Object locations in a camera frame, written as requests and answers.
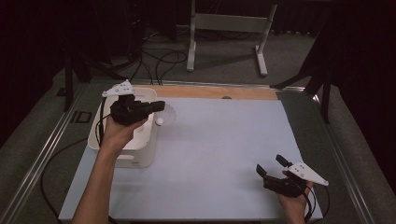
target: hand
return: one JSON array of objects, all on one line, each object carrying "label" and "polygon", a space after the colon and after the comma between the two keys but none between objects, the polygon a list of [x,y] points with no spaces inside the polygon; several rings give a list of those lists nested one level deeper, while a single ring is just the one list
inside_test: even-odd
[{"label": "hand", "polygon": [[142,126],[147,119],[142,119],[129,126],[118,124],[111,116],[106,119],[105,134],[99,153],[106,154],[112,159],[116,159],[122,149],[134,138],[134,130]]},{"label": "hand", "polygon": [[[314,183],[311,181],[307,181],[306,185],[308,188],[305,188],[305,194],[308,196],[310,189],[314,187]],[[279,199],[280,204],[282,205],[286,219],[288,220],[289,224],[296,224],[296,223],[305,223],[304,220],[304,213],[306,207],[306,199],[304,195],[300,195],[297,198],[286,197],[282,194],[277,194],[277,198]]]}]

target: white plastic container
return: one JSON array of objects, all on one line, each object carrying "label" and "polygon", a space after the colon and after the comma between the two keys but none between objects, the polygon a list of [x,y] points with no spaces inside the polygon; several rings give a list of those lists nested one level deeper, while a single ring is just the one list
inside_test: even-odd
[{"label": "white plastic container", "polygon": [[[149,88],[134,88],[135,99],[142,102],[154,102],[157,92]],[[110,106],[119,99],[118,96],[109,96],[106,99],[104,117],[110,113]],[[99,151],[99,129],[96,124],[100,117],[100,106],[93,121],[88,146],[96,153]],[[103,121],[106,130],[106,119]],[[158,126],[155,124],[154,113],[148,116],[148,121],[140,128],[134,130],[134,139],[122,150],[117,158],[116,167],[143,168],[149,166],[154,160]]]}]

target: gray carpet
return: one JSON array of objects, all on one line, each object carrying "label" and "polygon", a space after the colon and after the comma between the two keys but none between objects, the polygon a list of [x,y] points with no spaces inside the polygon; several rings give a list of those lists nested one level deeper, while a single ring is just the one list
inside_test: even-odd
[{"label": "gray carpet", "polygon": [[[210,36],[211,34],[202,33],[202,35]],[[163,76],[163,81],[167,83],[187,81],[233,85],[276,84],[297,74],[315,38],[308,35],[270,35],[264,48],[268,77],[259,75],[256,57],[253,54],[253,47],[259,40],[258,35],[249,35],[247,39],[243,40],[226,41],[208,41],[199,38],[195,70],[189,73],[186,71],[186,63],[177,64]],[[188,37],[181,35],[178,41],[173,43],[167,41],[163,36],[155,35],[147,42],[144,51],[157,57],[169,52],[157,48],[170,48],[187,53]],[[142,65],[133,83],[148,83],[149,77],[153,77],[153,82],[156,83],[155,71],[158,60],[147,54],[143,55],[143,62],[147,65]],[[175,61],[177,57],[173,54],[164,59]],[[123,59],[114,59],[115,63],[122,61]],[[158,75],[160,76],[170,65],[169,63],[160,63]],[[130,77],[136,67],[137,64],[120,71],[120,74]],[[108,77],[97,71],[92,70],[92,72],[95,73],[95,77],[91,84],[84,87],[84,94],[74,111],[94,114],[101,100],[98,97],[101,91],[111,86],[111,83],[118,83],[118,81],[109,80]],[[60,73],[54,78],[53,88],[37,103],[29,116],[0,150],[1,213],[4,212],[37,153],[45,145],[56,122],[63,114],[64,99],[55,96],[63,82],[63,73]],[[301,80],[293,86],[303,87],[306,82],[307,79]],[[318,167],[318,172],[327,176],[330,183],[333,183],[329,186],[331,208],[329,214],[320,222],[361,223],[357,208],[350,199],[350,189],[345,184],[334,159],[332,152],[334,146],[329,140],[329,133],[326,132],[329,129],[344,156],[343,159],[348,164],[350,174],[354,176],[359,186],[359,193],[370,209],[374,222],[395,223],[396,215],[393,211],[396,207],[395,195],[380,172],[370,148],[364,141],[337,89],[332,87],[329,109],[330,125],[326,125],[318,119],[317,108],[312,105],[307,96],[286,91],[279,92],[278,97],[288,113],[290,126],[302,151],[304,161],[313,167]],[[69,123],[55,152],[84,138],[90,128],[90,123]],[[67,187],[73,179],[84,147],[85,143],[80,143],[62,152],[51,162],[44,175],[45,191],[58,212],[62,208]],[[316,188],[316,192],[319,204],[324,210],[328,202],[327,196],[321,188]],[[15,222],[56,223],[53,214],[43,200],[38,184],[33,188]],[[284,222],[284,220],[268,221],[268,223]]]}]

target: white stand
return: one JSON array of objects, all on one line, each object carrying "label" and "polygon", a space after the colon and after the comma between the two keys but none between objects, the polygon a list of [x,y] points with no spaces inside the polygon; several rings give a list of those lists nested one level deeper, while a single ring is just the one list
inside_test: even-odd
[{"label": "white stand", "polygon": [[265,66],[264,57],[262,56],[262,50],[270,32],[273,17],[276,12],[276,6],[277,5],[271,6],[271,10],[267,18],[226,16],[195,13],[195,0],[191,0],[191,33],[187,71],[192,72],[194,70],[196,47],[196,42],[194,40],[195,29],[206,29],[262,33],[262,41],[259,46],[256,46],[256,55],[260,67],[260,74],[262,76],[267,76],[268,72]]}]

